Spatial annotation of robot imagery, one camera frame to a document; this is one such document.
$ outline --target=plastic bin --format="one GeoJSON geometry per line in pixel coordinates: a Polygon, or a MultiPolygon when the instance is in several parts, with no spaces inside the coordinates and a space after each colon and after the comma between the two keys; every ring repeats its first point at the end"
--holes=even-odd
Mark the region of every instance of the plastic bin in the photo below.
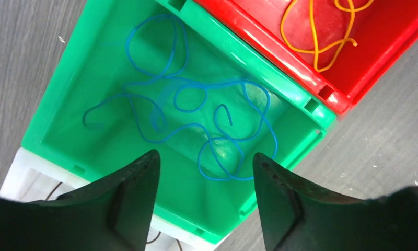
{"type": "MultiPolygon", "coordinates": [[[[337,113],[355,106],[418,38],[418,0],[375,0],[356,13],[350,37],[358,46],[346,43],[334,66],[317,73],[313,56],[295,53],[281,37],[281,19],[291,0],[195,1],[337,113]]],[[[353,0],[355,7],[367,1],[353,0]]],[[[340,3],[349,7],[346,0],[340,3]]],[[[350,14],[338,10],[333,0],[315,0],[314,16],[320,47],[343,38],[350,14]]],[[[313,48],[309,0],[294,5],[285,31],[296,47],[313,48]]],[[[320,63],[329,62],[333,54],[322,53],[320,63]]]]}
{"type": "MultiPolygon", "coordinates": [[[[189,64],[180,76],[205,82],[247,77],[268,88],[273,94],[267,118],[279,140],[275,160],[292,169],[325,136],[336,115],[190,0],[88,1],[21,145],[90,181],[157,149],[161,175],[154,214],[217,243],[257,204],[253,181],[212,181],[199,173],[195,161],[207,140],[203,132],[190,128],[164,144],[147,143],[140,137],[126,99],[116,99],[90,114],[88,120],[105,124],[102,130],[82,125],[88,108],[120,93],[122,84],[146,77],[129,63],[126,39],[146,18],[171,12],[185,23],[189,39],[189,64]]],[[[167,63],[171,39],[172,25],[165,20],[155,21],[135,34],[131,54],[136,55],[139,66],[157,72],[167,63]]],[[[182,64],[182,47],[177,46],[172,69],[182,64]]],[[[166,85],[158,82],[132,91],[155,98],[166,85]]],[[[239,91],[214,90],[204,108],[186,115],[170,107],[170,97],[164,112],[174,126],[193,121],[214,130],[214,108],[223,102],[232,114],[232,130],[244,136],[256,130],[260,116],[244,105],[239,91]]],[[[265,99],[261,94],[251,94],[258,103],[265,99]]],[[[192,106],[200,102],[203,93],[195,90],[182,95],[192,106]]],[[[136,99],[134,103],[145,136],[162,137],[150,129],[151,104],[136,99]]],[[[248,176],[252,175],[253,154],[260,151],[271,155],[274,145],[263,127],[259,137],[242,147],[246,164],[239,175],[248,176]]],[[[219,142],[217,149],[226,167],[234,168],[239,158],[234,147],[219,142]]],[[[217,175],[219,167],[209,155],[203,155],[203,168],[217,175]]]]}

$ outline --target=floor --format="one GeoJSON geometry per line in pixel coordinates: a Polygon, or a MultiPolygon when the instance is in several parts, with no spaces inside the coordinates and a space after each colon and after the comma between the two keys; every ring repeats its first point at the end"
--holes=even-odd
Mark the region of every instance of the floor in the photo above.
{"type": "MultiPolygon", "coordinates": [[[[85,0],[0,0],[0,186],[85,0]]],[[[369,198],[418,186],[418,42],[295,172],[369,198]]],[[[264,250],[258,213],[219,250],[264,250]]]]}

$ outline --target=string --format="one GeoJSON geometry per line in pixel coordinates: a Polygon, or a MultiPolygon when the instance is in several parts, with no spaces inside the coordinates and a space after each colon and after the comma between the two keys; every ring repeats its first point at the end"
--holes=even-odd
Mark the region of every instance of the string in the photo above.
{"type": "Polygon", "coordinates": [[[54,194],[54,192],[58,189],[59,186],[61,186],[62,182],[58,182],[57,185],[49,192],[49,194],[46,196],[46,199],[49,200],[51,196],[54,194]]]}
{"type": "Polygon", "coordinates": [[[180,19],[178,19],[177,17],[175,17],[175,16],[173,16],[173,15],[169,15],[169,14],[160,14],[160,15],[157,15],[157,16],[153,16],[153,17],[150,17],[150,18],[148,18],[148,19],[146,19],[145,21],[143,21],[143,22],[141,22],[139,25],[137,25],[135,28],[134,28],[134,30],[132,30],[132,32],[129,34],[129,37],[128,37],[128,39],[127,39],[127,41],[126,41],[126,48],[125,48],[125,50],[126,50],[126,55],[127,55],[127,57],[128,57],[128,59],[129,59],[129,62],[130,62],[130,64],[136,69],[136,70],[138,70],[139,72],[141,72],[141,73],[143,73],[143,74],[145,74],[145,75],[147,75],[147,76],[150,76],[151,77],[151,79],[150,80],[147,80],[147,81],[135,81],[135,82],[129,82],[129,83],[126,83],[126,84],[124,84],[123,86],[122,86],[122,93],[121,94],[117,94],[117,95],[114,95],[114,96],[111,96],[111,97],[109,97],[109,98],[107,98],[106,100],[104,100],[104,101],[102,101],[101,103],[99,103],[99,104],[97,104],[97,105],[95,105],[95,106],[93,106],[93,107],[91,107],[91,108],[89,108],[89,109],[87,109],[85,112],[84,112],[84,114],[83,114],[83,117],[82,117],[82,123],[83,123],[83,125],[84,126],[86,126],[86,127],[88,127],[88,128],[90,128],[90,129],[102,129],[103,128],[103,125],[102,124],[99,124],[99,123],[96,123],[96,124],[88,124],[87,122],[86,122],[86,117],[87,117],[87,115],[91,112],[91,111],[93,111],[93,110],[95,110],[95,109],[98,109],[98,108],[100,108],[101,106],[103,106],[103,105],[105,105],[105,104],[107,104],[108,102],[111,102],[111,101],[113,101],[113,100],[115,100],[115,99],[120,99],[120,98],[124,98],[124,99],[127,99],[128,101],[129,101],[129,105],[130,105],[130,107],[131,107],[131,112],[132,112],[132,114],[133,114],[133,117],[134,117],[134,121],[135,121],[135,124],[136,124],[136,127],[137,127],[137,130],[138,130],[138,132],[139,132],[139,134],[140,134],[140,136],[143,138],[143,140],[145,140],[146,142],[149,142],[149,143],[154,143],[154,144],[162,144],[162,143],[165,143],[165,142],[167,142],[168,140],[170,140],[175,134],[177,134],[178,132],[180,132],[180,131],[182,131],[182,130],[184,130],[184,129],[187,129],[187,128],[191,128],[191,127],[197,127],[197,128],[200,128],[200,129],[202,129],[203,131],[204,131],[204,133],[206,134],[206,136],[207,136],[207,138],[208,138],[208,140],[202,145],[202,147],[200,148],[200,150],[199,150],[199,153],[198,153],[198,156],[197,156],[197,161],[196,161],[196,164],[197,164],[197,167],[198,167],[198,169],[199,169],[199,172],[201,173],[201,175],[203,175],[205,178],[207,178],[207,179],[210,179],[210,180],[217,180],[217,181],[222,181],[222,180],[231,180],[231,179],[235,179],[235,180],[241,180],[241,181],[245,181],[245,180],[252,180],[253,179],[253,176],[249,176],[249,177],[238,177],[237,175],[238,175],[238,173],[240,172],[240,170],[241,170],[241,168],[242,168],[242,166],[243,166],[243,163],[244,163],[244,159],[245,159],[245,154],[244,154],[244,152],[243,152],[243,150],[241,149],[241,147],[238,145],[238,143],[240,143],[240,142],[245,142],[245,141],[249,141],[249,140],[252,140],[252,139],[254,139],[256,136],[258,136],[258,134],[259,134],[259,132],[260,132],[260,130],[261,130],[261,127],[262,127],[262,124],[263,123],[265,123],[266,124],[266,126],[269,128],[269,131],[270,131],[270,133],[271,133],[271,135],[272,135],[272,137],[273,137],[273,139],[274,139],[274,144],[275,144],[275,148],[274,148],[274,152],[273,152],[273,154],[272,154],[272,158],[274,158],[275,156],[276,156],[276,153],[277,153],[277,149],[278,149],[278,141],[277,141],[277,139],[276,139],[276,135],[275,135],[275,132],[273,131],[273,129],[272,129],[272,126],[270,125],[270,123],[269,123],[269,121],[267,120],[267,118],[265,117],[266,116],[266,113],[268,112],[268,110],[269,110],[269,106],[270,106],[270,95],[269,95],[269,93],[268,93],[268,91],[264,88],[264,87],[262,87],[261,85],[259,85],[259,84],[257,84],[257,83],[255,83],[255,82],[253,82],[253,81],[248,81],[248,80],[244,80],[244,79],[240,79],[240,80],[234,80],[234,81],[227,81],[227,82],[220,82],[220,83],[214,83],[214,84],[209,84],[209,83],[201,83],[201,82],[198,82],[198,81],[194,81],[194,80],[191,80],[191,79],[186,79],[186,78],[182,78],[182,77],[178,77],[177,75],[179,75],[181,72],[183,72],[184,71],[184,69],[185,69],[185,67],[187,66],[187,64],[188,64],[188,61],[189,61],[189,45],[188,45],[188,38],[187,38],[187,35],[186,35],[186,32],[185,32],[185,28],[184,28],[184,25],[183,25],[183,23],[181,22],[181,20],[180,19]],[[132,58],[132,56],[131,56],[131,54],[130,54],[130,50],[129,50],[129,48],[130,48],[130,41],[132,40],[132,38],[133,38],[133,36],[135,35],[135,33],[138,31],[138,30],[140,30],[144,25],[146,25],[147,23],[149,23],[149,22],[151,22],[151,21],[154,21],[154,20],[161,20],[161,19],[171,19],[172,20],[172,23],[173,23],[173,31],[174,31],[174,35],[173,35],[173,41],[172,41],[172,50],[171,50],[171,52],[170,52],[170,56],[169,56],[169,60],[168,60],[168,62],[167,62],[167,64],[166,64],[166,66],[165,66],[165,68],[158,74],[158,75],[155,75],[155,74],[152,74],[152,73],[150,73],[150,72],[148,72],[148,71],[145,71],[145,70],[143,70],[143,69],[141,69],[136,63],[135,63],[135,61],[133,60],[133,58],[132,58]],[[171,64],[172,64],[172,61],[173,61],[173,58],[174,58],[174,56],[175,56],[175,49],[176,49],[176,47],[177,47],[177,25],[176,25],[176,23],[180,26],[180,29],[181,29],[181,31],[182,31],[182,33],[183,33],[183,39],[184,39],[184,46],[185,46],[185,51],[186,51],[186,53],[185,53],[185,62],[184,62],[184,64],[183,64],[183,66],[179,69],[179,70],[177,70],[175,73],[170,73],[170,74],[167,74],[167,72],[168,72],[168,70],[169,70],[169,68],[170,68],[170,66],[171,66],[171,64]],[[243,92],[243,96],[244,96],[244,98],[245,98],[245,101],[260,115],[260,117],[261,117],[261,119],[260,119],[260,122],[259,122],[259,126],[258,126],[258,129],[257,129],[257,131],[255,132],[255,134],[253,134],[252,136],[249,136],[249,137],[247,137],[247,138],[244,138],[244,139],[234,139],[234,138],[232,138],[232,137],[230,137],[223,129],[221,129],[221,126],[219,125],[219,123],[218,123],[218,118],[217,118],[217,114],[218,114],[218,111],[220,110],[220,108],[221,107],[223,107],[224,108],[224,110],[226,111],[226,115],[227,115],[227,117],[228,117],[228,120],[229,120],[229,125],[230,126],[232,126],[233,125],[233,122],[232,122],[232,118],[231,118],[231,115],[230,115],[230,112],[229,112],[229,109],[227,108],[227,106],[225,105],[225,104],[220,104],[220,105],[218,105],[217,106],[217,108],[215,109],[215,111],[214,111],[214,123],[215,123],[215,126],[217,127],[217,129],[219,130],[219,132],[223,135],[223,136],[220,136],[220,137],[215,137],[215,138],[213,138],[212,137],[212,135],[211,135],[211,133],[209,132],[209,130],[204,126],[204,125],[202,125],[202,124],[199,124],[199,123],[189,123],[189,124],[185,124],[185,125],[182,125],[182,126],[179,126],[178,128],[176,128],[175,130],[173,130],[171,133],[169,133],[165,138],[163,138],[162,140],[151,140],[151,139],[148,139],[145,135],[144,135],[144,133],[143,133],[143,131],[141,130],[141,127],[140,127],[140,123],[139,123],[139,120],[138,120],[138,116],[137,116],[137,113],[136,113],[136,110],[135,110],[135,106],[134,106],[134,103],[133,103],[133,101],[132,101],[132,99],[133,98],[138,98],[138,99],[143,99],[143,100],[145,100],[145,101],[148,101],[149,103],[151,103],[152,104],[152,106],[153,106],[153,108],[152,108],[152,111],[151,111],[151,116],[150,116],[150,123],[151,123],[151,126],[155,129],[155,130],[157,130],[157,131],[162,131],[162,129],[159,127],[159,125],[158,125],[158,116],[161,118],[161,121],[162,121],[162,124],[163,124],[163,126],[167,126],[167,120],[166,120],[166,116],[165,116],[165,114],[164,114],[164,112],[162,111],[162,109],[161,109],[161,107],[160,107],[160,105],[158,105],[158,103],[157,102],[155,102],[154,100],[152,100],[152,99],[150,99],[150,98],[148,98],[148,97],[146,97],[146,96],[143,96],[143,95],[136,95],[136,94],[131,94],[131,93],[129,93],[129,91],[128,91],[128,87],[129,86],[136,86],[136,85],[151,85],[151,84],[153,84],[154,82],[156,82],[156,81],[159,81],[159,80],[168,80],[168,81],[171,81],[171,83],[174,83],[173,85],[169,85],[169,86],[167,86],[161,93],[160,93],[160,96],[158,97],[158,100],[163,100],[163,103],[164,103],[164,100],[166,100],[166,98],[167,98],[167,95],[168,94],[170,94],[170,92],[171,92],[171,89],[172,89],[172,87],[174,87],[175,85],[177,85],[178,86],[178,84],[181,84],[179,87],[178,87],[178,89],[176,90],[176,92],[175,92],[175,94],[173,95],[173,105],[174,105],[174,107],[178,110],[178,111],[180,111],[180,112],[183,112],[183,113],[192,113],[192,112],[196,112],[196,111],[198,111],[198,110],[200,110],[203,106],[204,106],[204,104],[206,103],[206,101],[207,101],[207,98],[208,98],[208,91],[209,90],[211,90],[211,89],[218,89],[218,88],[226,88],[226,87],[230,87],[230,86],[234,86],[234,85],[240,85],[241,86],[241,89],[242,89],[242,92],[243,92]],[[256,105],[254,105],[253,103],[252,103],[252,101],[249,99],[249,97],[248,97],[248,94],[247,94],[247,89],[246,89],[246,84],[249,84],[249,85],[252,85],[252,86],[255,86],[256,88],[258,88],[258,89],[260,89],[260,90],[262,90],[263,91],[263,93],[266,95],[266,106],[265,106],[265,109],[263,110],[263,111],[261,111],[256,105]],[[190,109],[190,110],[186,110],[186,109],[182,109],[178,104],[177,104],[177,99],[178,99],[178,96],[179,96],[179,94],[183,91],[183,90],[185,90],[185,89],[187,89],[187,88],[196,88],[196,89],[200,89],[200,90],[202,90],[202,91],[204,91],[204,98],[203,98],[203,100],[201,101],[201,103],[199,104],[199,105],[197,105],[197,107],[196,108],[194,108],[194,109],[190,109]],[[240,161],[239,161],[239,165],[237,166],[237,168],[236,168],[236,170],[235,170],[235,172],[233,173],[233,174],[231,174],[223,165],[222,165],[222,163],[221,163],[221,161],[219,160],[219,158],[218,158],[218,156],[217,156],[217,153],[216,153],[216,150],[215,150],[215,147],[214,147],[214,141],[221,141],[221,140],[224,140],[224,141],[229,141],[229,142],[231,142],[236,148],[237,148],[237,150],[238,150],[238,152],[240,153],[240,155],[241,155],[241,158],[240,158],[240,161]],[[223,173],[227,176],[227,178],[218,178],[218,177],[211,177],[211,176],[209,176],[209,175],[207,175],[204,171],[203,171],[203,169],[202,169],[202,167],[201,167],[201,164],[200,164],[200,161],[201,161],[201,155],[202,155],[202,153],[203,153],[203,151],[204,151],[204,149],[206,148],[206,146],[207,145],[209,145],[210,146],[210,150],[211,150],[211,152],[212,152],[212,155],[214,156],[214,159],[215,159],[215,162],[217,163],[217,165],[220,167],[220,169],[223,171],[223,173]]]}
{"type": "Polygon", "coordinates": [[[156,240],[158,240],[158,238],[160,237],[160,235],[161,235],[161,231],[158,231],[157,236],[155,236],[155,238],[152,241],[146,241],[146,244],[152,244],[152,243],[154,243],[156,240]]]}
{"type": "Polygon", "coordinates": [[[314,21],[314,0],[310,0],[309,1],[309,19],[310,19],[310,25],[311,25],[311,30],[312,30],[312,38],[313,38],[314,49],[313,50],[303,50],[303,49],[299,49],[299,48],[294,47],[289,42],[289,40],[288,40],[288,38],[287,38],[287,36],[284,32],[284,24],[286,22],[287,15],[291,11],[291,9],[294,7],[294,5],[297,3],[297,1],[298,0],[292,0],[292,2],[288,5],[286,11],[283,14],[282,21],[281,21],[281,24],[280,24],[281,36],[283,37],[284,42],[287,44],[287,46],[291,50],[293,50],[295,52],[299,52],[299,53],[314,54],[313,67],[317,72],[324,72],[326,70],[329,70],[334,65],[338,55],[340,54],[340,52],[343,49],[344,44],[346,42],[351,42],[353,46],[358,46],[358,43],[355,41],[355,39],[349,38],[349,35],[352,31],[352,27],[353,27],[354,21],[355,21],[355,13],[367,9],[374,2],[374,0],[369,0],[364,6],[356,9],[355,6],[354,6],[353,0],[347,0],[347,2],[349,4],[349,8],[344,8],[343,6],[340,5],[339,0],[334,0],[334,4],[339,10],[341,10],[343,12],[351,13],[351,17],[350,17],[350,20],[349,20],[349,25],[347,26],[347,29],[346,29],[346,32],[345,32],[345,35],[344,35],[343,39],[339,39],[339,40],[331,43],[330,45],[328,45],[328,46],[326,46],[322,49],[319,49],[318,48],[317,31],[316,31],[315,21],[314,21]],[[337,45],[339,45],[339,47],[335,51],[335,54],[334,54],[332,60],[329,62],[329,64],[326,67],[318,69],[319,54],[324,53],[324,52],[330,50],[331,48],[333,48],[337,45]]]}

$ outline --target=blue string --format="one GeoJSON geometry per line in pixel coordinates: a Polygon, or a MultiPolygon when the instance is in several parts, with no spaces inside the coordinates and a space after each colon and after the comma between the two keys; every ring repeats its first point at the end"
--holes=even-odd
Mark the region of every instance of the blue string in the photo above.
{"type": "Polygon", "coordinates": [[[184,71],[184,69],[186,68],[186,66],[188,64],[188,61],[189,61],[188,37],[186,35],[184,25],[183,25],[183,23],[181,22],[181,20],[179,18],[177,18],[176,16],[173,16],[173,15],[170,15],[170,14],[160,14],[160,15],[156,15],[156,16],[147,18],[146,20],[144,20],[143,22],[141,22],[139,25],[137,25],[132,30],[132,32],[129,34],[129,37],[127,38],[127,41],[126,41],[125,50],[126,50],[126,55],[127,55],[127,58],[129,59],[130,64],[137,71],[139,71],[139,72],[141,72],[141,73],[143,73],[143,74],[145,74],[147,76],[150,76],[151,79],[150,80],[147,80],[147,81],[128,82],[128,83],[126,83],[126,84],[124,84],[122,86],[122,94],[117,94],[117,95],[114,95],[112,97],[109,97],[106,100],[102,101],[101,103],[99,103],[99,104],[97,104],[97,105],[95,105],[95,106],[87,109],[84,112],[83,117],[82,117],[82,123],[83,123],[84,126],[90,128],[90,129],[102,129],[103,128],[103,125],[102,124],[87,124],[86,123],[86,117],[87,117],[87,115],[91,111],[100,108],[101,106],[107,104],[110,101],[113,101],[113,100],[119,99],[119,98],[125,98],[125,99],[127,99],[129,101],[129,105],[131,107],[131,111],[132,111],[132,114],[133,114],[133,117],[134,117],[134,120],[135,120],[135,124],[137,126],[137,130],[140,133],[140,136],[146,142],[153,143],[153,144],[162,144],[162,143],[167,142],[169,139],[171,139],[176,133],[178,133],[181,130],[184,130],[184,129],[190,128],[190,127],[198,127],[198,128],[201,128],[206,133],[208,140],[200,148],[200,151],[198,153],[197,161],[196,162],[197,162],[197,167],[198,167],[201,175],[203,175],[207,179],[216,180],[216,181],[224,181],[224,180],[231,180],[231,179],[235,179],[235,180],[252,180],[253,179],[253,176],[249,176],[249,177],[238,177],[237,176],[238,173],[240,172],[240,170],[241,170],[241,168],[243,166],[244,160],[245,160],[245,154],[244,154],[243,150],[241,149],[241,147],[238,145],[238,143],[245,142],[245,141],[249,141],[249,140],[254,139],[259,134],[259,132],[261,130],[261,127],[263,125],[263,122],[269,128],[269,131],[270,131],[270,133],[271,133],[271,135],[272,135],[272,137],[274,139],[275,148],[274,148],[274,152],[272,154],[272,158],[274,158],[276,156],[276,152],[277,152],[277,149],[278,149],[278,141],[277,141],[275,132],[273,131],[273,129],[272,129],[269,121],[265,117],[266,116],[266,113],[269,110],[269,106],[270,106],[270,95],[269,95],[268,91],[264,87],[262,87],[261,85],[255,83],[255,82],[248,81],[248,80],[243,80],[243,79],[241,79],[241,80],[234,80],[234,81],[227,81],[227,82],[221,82],[221,83],[215,83],[215,84],[203,84],[201,82],[194,81],[194,80],[191,80],[191,79],[177,77],[177,75],[179,75],[180,73],[182,73],[184,71]],[[165,68],[158,75],[155,75],[155,74],[152,74],[152,73],[150,73],[148,71],[145,71],[145,70],[141,69],[135,63],[135,61],[132,59],[132,56],[130,54],[129,47],[130,47],[130,41],[134,37],[135,33],[137,31],[139,31],[144,25],[146,25],[147,23],[149,23],[151,21],[154,21],[154,20],[162,20],[162,19],[171,19],[172,20],[174,35],[173,35],[172,50],[170,52],[169,60],[168,60],[168,62],[166,64],[165,68]],[[179,70],[177,70],[175,73],[169,73],[167,75],[167,72],[168,72],[168,70],[169,70],[169,68],[170,68],[170,66],[172,64],[172,61],[173,61],[173,59],[175,57],[175,50],[176,50],[176,47],[177,47],[177,25],[176,25],[176,23],[178,23],[178,25],[180,26],[180,28],[182,30],[182,33],[183,33],[184,46],[185,46],[185,51],[186,51],[185,62],[183,64],[182,68],[180,68],[179,70]],[[227,118],[228,118],[228,121],[229,121],[229,125],[230,126],[233,125],[233,122],[232,122],[232,118],[231,118],[229,109],[227,108],[227,106],[225,104],[220,104],[220,105],[217,106],[217,108],[214,111],[214,123],[215,123],[215,126],[217,127],[217,129],[219,130],[219,132],[223,136],[213,138],[211,136],[210,132],[208,131],[208,129],[205,126],[203,126],[202,124],[199,124],[199,123],[190,123],[190,124],[185,124],[185,125],[182,125],[182,126],[176,128],[175,130],[173,130],[169,135],[167,135],[162,140],[154,141],[154,140],[148,139],[143,134],[143,131],[141,130],[140,123],[138,121],[138,116],[137,116],[137,113],[135,111],[135,107],[134,107],[134,104],[132,102],[132,99],[133,98],[143,99],[143,100],[149,101],[153,105],[153,108],[152,108],[152,111],[151,111],[151,116],[150,116],[150,123],[151,123],[152,127],[156,131],[163,131],[163,129],[161,129],[159,127],[159,125],[158,125],[158,116],[161,118],[161,121],[162,121],[162,124],[163,124],[164,127],[167,126],[166,116],[163,113],[163,111],[161,109],[161,106],[158,105],[157,102],[155,102],[152,99],[150,99],[150,98],[148,98],[146,96],[143,96],[143,95],[130,94],[126,88],[129,87],[129,86],[134,86],[134,85],[150,85],[150,84],[153,84],[154,82],[159,81],[159,80],[169,80],[169,81],[171,81],[171,83],[174,83],[173,85],[168,85],[160,93],[160,95],[158,97],[159,102],[161,102],[164,105],[165,104],[165,100],[167,99],[168,94],[171,92],[172,88],[177,85],[179,87],[178,87],[177,91],[175,92],[175,94],[173,96],[173,105],[174,105],[174,107],[177,110],[179,110],[181,112],[184,112],[184,113],[192,113],[192,112],[196,112],[199,109],[201,109],[204,106],[204,104],[206,103],[206,101],[207,101],[208,91],[209,90],[211,90],[211,89],[218,89],[218,88],[226,88],[226,87],[229,87],[229,86],[234,86],[234,85],[238,85],[239,84],[241,86],[241,89],[242,89],[242,92],[243,92],[243,95],[244,95],[244,98],[245,98],[246,102],[261,116],[260,123],[259,123],[259,126],[258,126],[257,131],[252,136],[249,136],[249,137],[244,138],[244,139],[235,139],[235,138],[230,137],[220,127],[220,125],[218,123],[218,119],[217,119],[218,116],[217,116],[217,114],[218,114],[218,112],[219,112],[219,110],[221,108],[224,108],[224,110],[226,112],[226,115],[227,115],[227,118]],[[255,87],[261,89],[264,92],[264,94],[266,95],[266,107],[265,107],[265,109],[263,111],[261,111],[249,99],[249,97],[247,95],[246,84],[250,84],[252,86],[255,86],[255,87]],[[190,110],[182,109],[177,104],[177,99],[178,99],[179,94],[183,90],[185,90],[187,88],[196,88],[196,89],[200,89],[200,90],[204,91],[204,98],[201,101],[201,103],[196,108],[190,109],[190,110]],[[236,170],[235,170],[235,172],[233,174],[231,174],[222,165],[222,163],[218,159],[218,156],[217,156],[216,151],[215,151],[215,147],[214,147],[213,142],[214,141],[222,141],[222,140],[231,142],[238,149],[238,151],[240,152],[240,155],[241,155],[241,159],[239,161],[239,165],[237,166],[237,168],[236,168],[236,170]],[[207,145],[210,146],[210,149],[211,149],[211,152],[212,152],[212,154],[214,156],[215,162],[220,167],[220,169],[226,174],[226,176],[227,176],[226,178],[211,177],[211,176],[207,175],[203,171],[203,169],[201,168],[201,164],[200,164],[201,155],[202,155],[202,153],[203,153],[203,151],[204,151],[204,149],[206,148],[207,145]]]}

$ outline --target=green plastic bin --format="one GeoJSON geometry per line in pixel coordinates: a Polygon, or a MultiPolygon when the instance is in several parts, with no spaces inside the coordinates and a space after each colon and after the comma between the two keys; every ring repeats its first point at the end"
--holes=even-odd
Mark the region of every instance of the green plastic bin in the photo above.
{"type": "MultiPolygon", "coordinates": [[[[294,168],[325,136],[336,120],[335,114],[192,0],[88,1],[21,145],[90,181],[157,149],[161,177],[154,214],[217,243],[257,204],[253,181],[212,181],[199,173],[196,157],[207,140],[204,133],[189,128],[164,144],[146,143],[137,131],[126,99],[91,112],[88,121],[103,123],[102,130],[82,125],[85,110],[120,93],[124,83],[146,78],[129,63],[124,49],[126,39],[146,18],[171,12],[186,24],[189,38],[189,65],[181,76],[204,82],[246,77],[269,89],[271,106],[266,117],[279,143],[275,160],[288,169],[294,168]]],[[[131,40],[131,54],[145,70],[158,72],[167,62],[171,36],[171,24],[156,21],[136,33],[131,40]]],[[[182,65],[183,55],[184,48],[178,46],[172,69],[182,65]]],[[[131,91],[155,98],[166,85],[159,82],[131,91]]],[[[250,95],[258,103],[265,100],[260,92],[250,95]]],[[[189,107],[202,97],[198,90],[180,94],[181,102],[189,107]]],[[[142,100],[134,103],[145,135],[150,139],[164,138],[149,123],[152,106],[142,100]]],[[[170,100],[164,112],[172,128],[199,122],[215,131],[213,112],[220,103],[226,104],[232,114],[233,125],[222,126],[229,127],[233,136],[245,136],[257,129],[260,116],[247,107],[239,87],[210,91],[207,103],[198,112],[180,113],[172,108],[170,100]]],[[[242,148],[246,159],[239,175],[248,176],[252,174],[254,153],[271,155],[274,143],[263,126],[259,137],[242,148]]],[[[239,159],[234,146],[218,142],[217,151],[222,163],[234,169],[239,159]]],[[[208,149],[202,159],[206,172],[221,175],[208,149]]]]}

